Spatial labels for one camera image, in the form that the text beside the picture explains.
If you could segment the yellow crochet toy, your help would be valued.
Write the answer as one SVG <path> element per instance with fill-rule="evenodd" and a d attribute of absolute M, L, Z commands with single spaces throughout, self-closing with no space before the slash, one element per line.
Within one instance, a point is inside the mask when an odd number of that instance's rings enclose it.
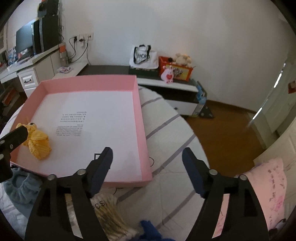
<path fill-rule="evenodd" d="M 26 127 L 28 131 L 27 140 L 22 145 L 28 147 L 30 153 L 38 160 L 48 157 L 52 150 L 48 135 L 39 130 L 35 123 L 28 123 L 27 125 L 18 123 L 16 128 L 20 126 Z"/>

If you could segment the light blue fleece cloth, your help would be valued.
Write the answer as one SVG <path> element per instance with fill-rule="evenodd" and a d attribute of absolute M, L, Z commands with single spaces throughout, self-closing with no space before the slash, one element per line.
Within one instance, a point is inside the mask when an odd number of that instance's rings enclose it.
<path fill-rule="evenodd" d="M 11 202 L 22 205 L 33 205 L 43 182 L 34 174 L 21 168 L 13 168 L 13 175 L 4 182 L 4 190 Z"/>

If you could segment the white striped table cover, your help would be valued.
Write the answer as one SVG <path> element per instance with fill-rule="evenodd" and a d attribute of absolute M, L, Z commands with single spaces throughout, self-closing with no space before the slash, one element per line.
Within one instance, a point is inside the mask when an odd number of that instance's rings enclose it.
<path fill-rule="evenodd" d="M 100 193 L 117 198 L 123 220 L 141 231 L 140 222 L 150 221 L 164 238 L 185 240 L 199 215 L 203 199 L 191 183 L 182 161 L 189 147 L 206 161 L 205 152 L 188 123 L 163 99 L 147 88 L 138 86 L 142 119 L 151 163 L 152 180 L 142 187 L 109 187 Z M 3 134 L 12 131 L 18 110 Z"/>

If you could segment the pink shallow cardboard box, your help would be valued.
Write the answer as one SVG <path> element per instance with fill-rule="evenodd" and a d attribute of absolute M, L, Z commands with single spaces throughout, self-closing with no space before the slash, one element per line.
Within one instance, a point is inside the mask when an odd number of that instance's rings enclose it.
<path fill-rule="evenodd" d="M 49 137 L 51 152 L 36 159 L 25 146 L 11 162 L 25 170 L 65 177 L 109 147 L 113 161 L 104 185 L 142 187 L 152 180 L 137 78 L 84 75 L 41 82 L 14 123 L 35 123 Z"/>

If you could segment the pink floral pillow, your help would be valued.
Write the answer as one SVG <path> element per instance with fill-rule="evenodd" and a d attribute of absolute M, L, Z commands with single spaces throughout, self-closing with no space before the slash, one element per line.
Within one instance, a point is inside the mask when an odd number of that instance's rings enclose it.
<path fill-rule="evenodd" d="M 281 158 L 271 159 L 244 173 L 250 181 L 262 207 L 268 230 L 285 218 L 283 203 L 287 178 Z"/>

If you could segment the royal blue fuzzy cloth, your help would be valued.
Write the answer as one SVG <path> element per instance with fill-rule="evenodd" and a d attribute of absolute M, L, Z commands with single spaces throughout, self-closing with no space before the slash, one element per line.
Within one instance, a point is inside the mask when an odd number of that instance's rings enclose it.
<path fill-rule="evenodd" d="M 174 241 L 171 238 L 163 238 L 153 224 L 148 220 L 142 220 L 140 222 L 144 233 L 140 235 L 137 240 L 148 240 L 148 241 Z"/>

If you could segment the white desk with drawers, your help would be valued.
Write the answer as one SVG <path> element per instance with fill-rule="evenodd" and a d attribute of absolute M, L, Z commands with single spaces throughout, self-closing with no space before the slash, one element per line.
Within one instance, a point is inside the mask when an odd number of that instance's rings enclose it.
<path fill-rule="evenodd" d="M 17 78 L 22 91 L 30 96 L 40 82 L 52 79 L 58 73 L 58 68 L 65 64 L 61 59 L 61 50 L 65 50 L 64 42 L 32 58 L 24 59 L 21 63 L 13 64 L 1 72 L 1 83 Z"/>

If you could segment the red orange storage box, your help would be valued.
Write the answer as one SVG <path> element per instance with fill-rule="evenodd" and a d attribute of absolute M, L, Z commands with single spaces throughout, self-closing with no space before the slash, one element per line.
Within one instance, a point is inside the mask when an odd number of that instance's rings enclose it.
<path fill-rule="evenodd" d="M 192 67 L 184 65 L 173 64 L 169 62 L 169 57 L 159 56 L 159 76 L 172 66 L 174 72 L 174 79 L 188 82 L 193 71 Z"/>

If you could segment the pink heart plush toy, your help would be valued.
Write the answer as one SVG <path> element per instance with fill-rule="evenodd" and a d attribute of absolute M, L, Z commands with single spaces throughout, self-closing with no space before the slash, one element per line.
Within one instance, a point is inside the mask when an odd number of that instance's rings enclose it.
<path fill-rule="evenodd" d="M 174 70 L 173 67 L 163 66 L 163 73 L 161 74 L 161 80 L 163 80 L 166 84 L 173 83 L 174 78 Z"/>

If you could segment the black computer monitor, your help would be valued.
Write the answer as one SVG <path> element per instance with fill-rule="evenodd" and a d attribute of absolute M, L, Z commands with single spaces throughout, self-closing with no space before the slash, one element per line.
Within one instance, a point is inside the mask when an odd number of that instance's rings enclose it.
<path fill-rule="evenodd" d="M 19 30 L 17 30 L 16 32 L 16 53 L 17 54 L 33 46 L 32 24 L 34 22 L 35 20 L 32 20 L 27 24 L 23 25 Z"/>

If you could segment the beige plush toy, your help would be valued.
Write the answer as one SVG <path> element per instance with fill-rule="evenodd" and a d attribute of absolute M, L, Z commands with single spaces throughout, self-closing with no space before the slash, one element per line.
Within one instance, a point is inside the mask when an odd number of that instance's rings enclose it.
<path fill-rule="evenodd" d="M 186 54 L 175 54 L 175 56 L 173 57 L 173 64 L 176 64 L 178 66 L 185 66 L 187 68 L 192 68 L 191 57 Z"/>

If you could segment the black computer tower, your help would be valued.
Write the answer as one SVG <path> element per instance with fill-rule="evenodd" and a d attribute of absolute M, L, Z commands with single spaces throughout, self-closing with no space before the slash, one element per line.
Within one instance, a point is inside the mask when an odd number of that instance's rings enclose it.
<path fill-rule="evenodd" d="M 32 23 L 34 55 L 43 53 L 60 43 L 59 19 L 57 15 L 44 16 Z"/>

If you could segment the wall power outlet strip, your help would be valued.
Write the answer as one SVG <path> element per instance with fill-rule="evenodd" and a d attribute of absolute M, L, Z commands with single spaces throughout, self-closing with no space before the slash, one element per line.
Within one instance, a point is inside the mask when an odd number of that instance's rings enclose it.
<path fill-rule="evenodd" d="M 80 40 L 92 41 L 94 37 L 94 33 L 74 35 L 73 37 L 76 37 L 78 41 Z"/>

